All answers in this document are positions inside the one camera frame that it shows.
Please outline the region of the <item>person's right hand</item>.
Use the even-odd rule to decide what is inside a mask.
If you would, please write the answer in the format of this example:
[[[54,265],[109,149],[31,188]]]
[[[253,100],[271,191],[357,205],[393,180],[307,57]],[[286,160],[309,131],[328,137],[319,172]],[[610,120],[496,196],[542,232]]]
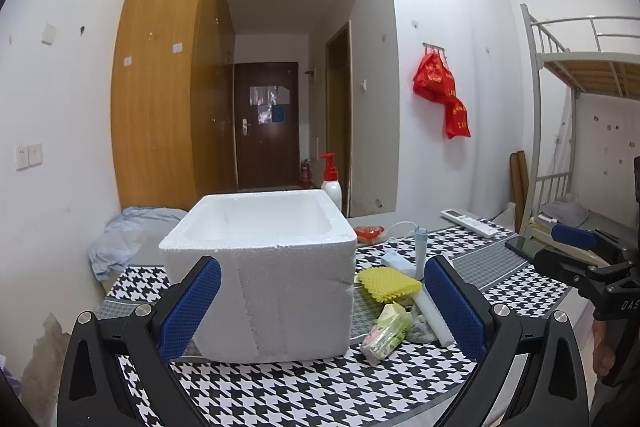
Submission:
[[[608,325],[603,321],[594,320],[592,323],[592,368],[599,379],[608,375],[615,363],[614,350],[606,343]]]

